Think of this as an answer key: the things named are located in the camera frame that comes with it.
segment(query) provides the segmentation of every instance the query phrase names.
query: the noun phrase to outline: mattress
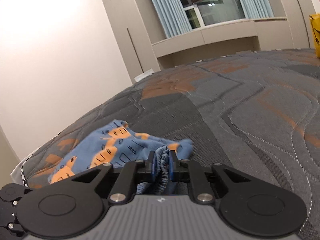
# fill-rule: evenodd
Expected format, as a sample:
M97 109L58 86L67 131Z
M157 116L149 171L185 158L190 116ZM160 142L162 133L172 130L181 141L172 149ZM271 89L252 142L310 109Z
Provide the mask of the mattress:
M320 239L320 60L314 50L247 52L149 76L91 110L24 163L29 187L114 119L136 132L190 138L191 159L220 162L291 190L305 202L300 235ZM179 184L176 194L186 193Z

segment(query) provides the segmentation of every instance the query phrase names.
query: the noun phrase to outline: white tag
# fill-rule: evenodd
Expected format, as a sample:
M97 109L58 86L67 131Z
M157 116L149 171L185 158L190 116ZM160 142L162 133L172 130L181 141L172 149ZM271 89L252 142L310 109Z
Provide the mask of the white tag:
M142 74L140 74L139 76L136 76L136 77L134 78L134 80L135 80L136 82L139 82L140 80L146 78L147 76L151 76L153 73L154 73L153 69L150 68L150 69L147 70L145 73L142 73Z

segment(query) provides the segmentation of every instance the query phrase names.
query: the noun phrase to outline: bed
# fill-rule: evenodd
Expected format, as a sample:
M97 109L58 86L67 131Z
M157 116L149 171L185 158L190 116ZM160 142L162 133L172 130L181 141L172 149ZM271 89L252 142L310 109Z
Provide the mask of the bed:
M29 187L89 133L114 119L136 132L190 138L191 159L220 162L299 195L300 235L320 239L320 60L314 50L245 52L149 76L91 110L23 164ZM179 184L176 194L185 193Z

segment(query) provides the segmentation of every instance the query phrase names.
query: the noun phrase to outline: white window frame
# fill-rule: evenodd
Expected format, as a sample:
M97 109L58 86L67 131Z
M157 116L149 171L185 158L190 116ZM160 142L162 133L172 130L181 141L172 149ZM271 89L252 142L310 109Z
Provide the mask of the white window frame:
M184 9L184 11L188 11L188 10L191 10L191 9L195 10L196 16L197 16L199 24L200 24L200 28L201 27L205 27L204 21L202 19L201 13L200 13L200 10L199 10L199 8L198 8L198 6L196 4L188 6L188 7L185 7L183 9Z

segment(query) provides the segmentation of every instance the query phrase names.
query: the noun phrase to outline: black round joint cover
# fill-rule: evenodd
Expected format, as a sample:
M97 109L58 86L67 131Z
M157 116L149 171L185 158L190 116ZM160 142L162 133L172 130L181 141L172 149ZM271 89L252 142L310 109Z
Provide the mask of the black round joint cover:
M89 230L103 213L101 198L86 183L54 183L25 195L17 219L40 238L67 238Z
M259 237L280 237L300 230L307 209L294 193L267 184L240 183L220 203L223 218L234 228Z

